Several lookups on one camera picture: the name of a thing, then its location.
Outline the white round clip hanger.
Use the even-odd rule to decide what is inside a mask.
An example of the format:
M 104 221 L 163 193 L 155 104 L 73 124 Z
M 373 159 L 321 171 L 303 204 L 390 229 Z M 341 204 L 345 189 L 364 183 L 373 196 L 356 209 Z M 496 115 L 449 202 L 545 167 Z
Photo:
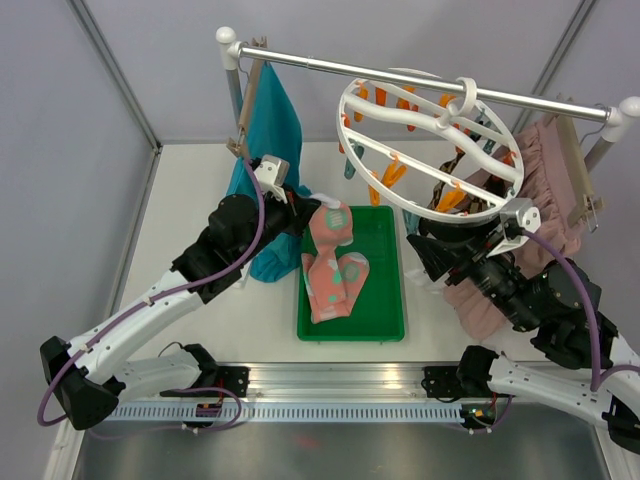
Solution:
M 485 104 L 500 118 L 493 108 L 491 108 L 487 103 Z M 388 124 L 370 119 L 353 111 L 349 111 L 347 115 L 352 129 L 359 131 L 374 140 L 378 140 L 395 150 L 412 156 L 419 161 L 447 173 L 451 173 L 494 194 L 501 195 L 507 190 L 507 184 L 505 181 L 493 177 L 484 170 L 478 168 L 472 160 L 466 157 L 465 153 L 447 140 L 428 133 L 416 126 L 406 124 Z M 339 140 L 336 117 L 335 126 L 341 150 L 334 155 L 329 165 L 324 167 L 323 171 L 327 177 L 322 182 L 323 186 L 328 192 L 336 193 L 343 199 L 368 200 L 373 204 L 382 203 L 384 205 L 403 209 L 392 204 L 386 198 L 373 200 L 368 184 L 356 173 L 355 168 L 344 153 L 343 146 Z M 507 125 L 506 127 L 514 137 L 514 134 L 510 131 L 509 127 Z M 438 210 L 444 210 L 446 207 L 444 203 L 444 196 L 448 190 L 447 187 L 445 187 L 443 183 L 413 169 L 407 169 L 403 173 L 398 173 L 396 175 L 395 182 L 392 185 L 392 189 L 405 199 L 411 200 L 423 207 L 437 208 Z M 454 225 L 478 224 L 490 221 L 493 218 L 484 218 L 480 221 Z

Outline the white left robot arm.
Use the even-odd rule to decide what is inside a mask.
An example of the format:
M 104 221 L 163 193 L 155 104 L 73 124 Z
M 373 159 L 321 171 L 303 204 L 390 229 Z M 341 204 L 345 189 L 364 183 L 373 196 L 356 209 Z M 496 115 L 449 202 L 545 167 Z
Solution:
M 82 335 L 53 336 L 41 345 L 45 396 L 55 398 L 65 419 L 82 431 L 127 401 L 183 389 L 210 395 L 218 383 L 217 365 L 201 345 L 186 345 L 165 358 L 134 361 L 132 354 L 231 287 L 280 234 L 301 235 L 320 205 L 293 191 L 283 200 L 271 193 L 260 202 L 243 194 L 223 198 L 197 240 L 144 295 Z

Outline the pink patterned sock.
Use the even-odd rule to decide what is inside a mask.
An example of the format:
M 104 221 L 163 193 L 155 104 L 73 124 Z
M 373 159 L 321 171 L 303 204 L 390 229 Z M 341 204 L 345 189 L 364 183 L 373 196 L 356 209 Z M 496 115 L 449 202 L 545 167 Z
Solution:
M 362 253 L 350 252 L 340 257 L 338 266 L 346 297 L 336 306 L 336 317 L 349 317 L 369 275 L 369 261 Z
M 336 306 L 346 297 L 336 250 L 350 245 L 354 236 L 352 213 L 345 203 L 322 194 L 312 198 L 321 201 L 309 223 L 316 254 L 302 253 L 301 261 L 311 322 L 319 324 L 336 319 Z

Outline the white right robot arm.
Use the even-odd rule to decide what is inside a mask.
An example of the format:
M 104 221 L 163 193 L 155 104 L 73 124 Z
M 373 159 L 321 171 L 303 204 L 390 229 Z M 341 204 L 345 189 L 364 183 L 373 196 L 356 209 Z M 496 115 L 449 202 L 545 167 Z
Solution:
M 502 239 L 531 240 L 552 259 L 528 278 L 512 253 L 494 254 Z M 472 345 L 456 369 L 463 397 L 528 397 L 605 429 L 627 451 L 639 451 L 639 356 L 599 311 L 601 289 L 583 270 L 513 220 L 452 228 L 442 239 L 411 234 L 407 240 L 431 279 L 471 281 L 514 331 L 533 333 L 531 345 L 547 360 L 591 372 L 589 381 L 572 381 Z

